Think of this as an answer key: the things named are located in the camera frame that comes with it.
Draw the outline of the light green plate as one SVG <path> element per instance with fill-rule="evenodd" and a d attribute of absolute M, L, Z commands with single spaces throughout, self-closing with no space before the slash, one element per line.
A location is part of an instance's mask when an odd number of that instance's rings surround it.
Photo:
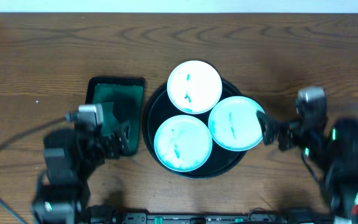
<path fill-rule="evenodd" d="M 191 172 L 211 155 L 213 139 L 207 126 L 190 115 L 177 115 L 164 121 L 154 137 L 158 160 L 169 170 Z"/>
<path fill-rule="evenodd" d="M 231 96 L 210 112 L 208 128 L 214 141 L 229 151 L 247 151 L 262 140 L 257 112 L 264 109 L 253 99 Z"/>

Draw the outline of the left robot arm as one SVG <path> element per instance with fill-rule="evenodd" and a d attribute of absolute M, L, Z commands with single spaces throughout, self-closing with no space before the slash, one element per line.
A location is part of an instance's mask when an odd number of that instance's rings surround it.
<path fill-rule="evenodd" d="M 77 122 L 44 137 L 46 170 L 38 179 L 31 205 L 36 223 L 122 223 L 110 205 L 88 206 L 88 179 L 107 159 L 119 159 L 129 150 L 129 123 L 103 136 L 101 126 Z"/>

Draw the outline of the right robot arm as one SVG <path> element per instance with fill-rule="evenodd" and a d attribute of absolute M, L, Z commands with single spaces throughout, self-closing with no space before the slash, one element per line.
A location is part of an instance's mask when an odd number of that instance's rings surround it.
<path fill-rule="evenodd" d="M 264 144 L 278 141 L 281 151 L 302 149 L 302 159 L 311 160 L 323 173 L 317 182 L 331 213 L 358 222 L 358 119 L 337 120 L 325 136 L 325 114 L 289 121 L 278 121 L 260 111 L 256 116 Z"/>

